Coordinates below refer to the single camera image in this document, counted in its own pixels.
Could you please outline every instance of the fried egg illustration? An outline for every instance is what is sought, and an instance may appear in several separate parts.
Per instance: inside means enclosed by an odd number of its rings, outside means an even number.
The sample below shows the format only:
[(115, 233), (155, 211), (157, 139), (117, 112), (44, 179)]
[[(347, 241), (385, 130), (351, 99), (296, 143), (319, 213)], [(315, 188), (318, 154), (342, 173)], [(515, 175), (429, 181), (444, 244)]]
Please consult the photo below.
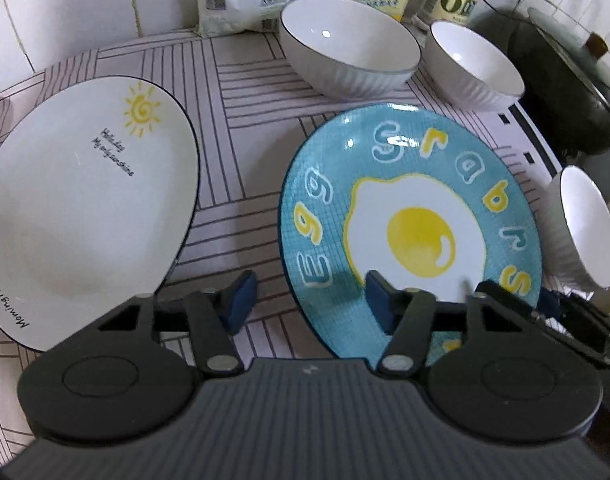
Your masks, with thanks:
[(378, 270), (396, 288), (463, 301), (483, 280), (486, 247), (476, 217), (451, 188), (424, 174), (356, 181), (343, 241), (361, 283)]

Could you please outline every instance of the teal plate with fried egg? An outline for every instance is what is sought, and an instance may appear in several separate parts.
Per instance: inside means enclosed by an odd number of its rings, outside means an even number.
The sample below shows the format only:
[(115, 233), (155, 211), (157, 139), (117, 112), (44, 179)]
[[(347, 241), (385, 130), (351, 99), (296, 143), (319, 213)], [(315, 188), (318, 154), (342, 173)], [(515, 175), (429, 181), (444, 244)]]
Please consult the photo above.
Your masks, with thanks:
[[(278, 218), (294, 298), (341, 358), (375, 366), (390, 339), (365, 300), (369, 270), (441, 301), (463, 302), (489, 279), (538, 300), (540, 241), (514, 176), (474, 134), (422, 108), (373, 105), (322, 125), (294, 156)], [(427, 365), (461, 336), (434, 333)]]

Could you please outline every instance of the plate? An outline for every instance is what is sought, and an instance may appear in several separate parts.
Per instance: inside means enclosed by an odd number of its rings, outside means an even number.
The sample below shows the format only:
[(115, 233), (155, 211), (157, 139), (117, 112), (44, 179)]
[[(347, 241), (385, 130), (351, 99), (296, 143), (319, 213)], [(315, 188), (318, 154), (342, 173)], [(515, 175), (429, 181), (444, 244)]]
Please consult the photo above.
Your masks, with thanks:
[(0, 148), (0, 328), (45, 351), (165, 279), (194, 212), (192, 124), (105, 77), (51, 97)]
[[(368, 270), (443, 301), (486, 279), (538, 300), (540, 241), (520, 186), (472, 133), (427, 110), (374, 105), (321, 126), (291, 163), (279, 218), (292, 293), (342, 358), (375, 365), (390, 339), (365, 301)], [(459, 343), (435, 334), (428, 364)]]

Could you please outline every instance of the table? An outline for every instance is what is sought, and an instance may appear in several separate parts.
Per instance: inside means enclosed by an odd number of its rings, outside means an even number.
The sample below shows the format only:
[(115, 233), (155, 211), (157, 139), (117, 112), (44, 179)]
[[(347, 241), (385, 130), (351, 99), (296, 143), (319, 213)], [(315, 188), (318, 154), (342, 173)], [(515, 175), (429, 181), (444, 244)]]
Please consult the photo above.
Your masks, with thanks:
[[(161, 299), (221, 288), (241, 270), (253, 269), (259, 301), (234, 337), (245, 365), (255, 356), (329, 357), (283, 275), (278, 197), (293, 154), (316, 127), (368, 102), (338, 102), (317, 93), (291, 69), (275, 34), (202, 40), (189, 31), (172, 32), (83, 52), (1, 92), (0, 146), (37, 105), (73, 84), (106, 75), (136, 76), (162, 86), (186, 109), (196, 130), (197, 208)], [(534, 212), (561, 169), (519, 105), (501, 114), (457, 110), (438, 97), (423, 64), (403, 88), (377, 101), (425, 107), (472, 131), (504, 161)], [(544, 286), (569, 291), (551, 277)], [(163, 344), (193, 362), (186, 334), (165, 333)], [(16, 399), (16, 382), (35, 358), (0, 331), (0, 465), (33, 439)]]

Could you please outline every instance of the wooden knob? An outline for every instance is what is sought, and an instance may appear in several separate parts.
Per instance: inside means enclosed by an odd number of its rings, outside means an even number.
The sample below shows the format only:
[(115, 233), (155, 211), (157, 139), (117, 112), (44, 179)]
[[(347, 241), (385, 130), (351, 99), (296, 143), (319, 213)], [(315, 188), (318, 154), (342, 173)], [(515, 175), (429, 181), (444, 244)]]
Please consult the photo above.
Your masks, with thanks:
[(592, 32), (585, 41), (585, 48), (595, 59), (600, 59), (610, 51), (605, 40), (595, 32)]

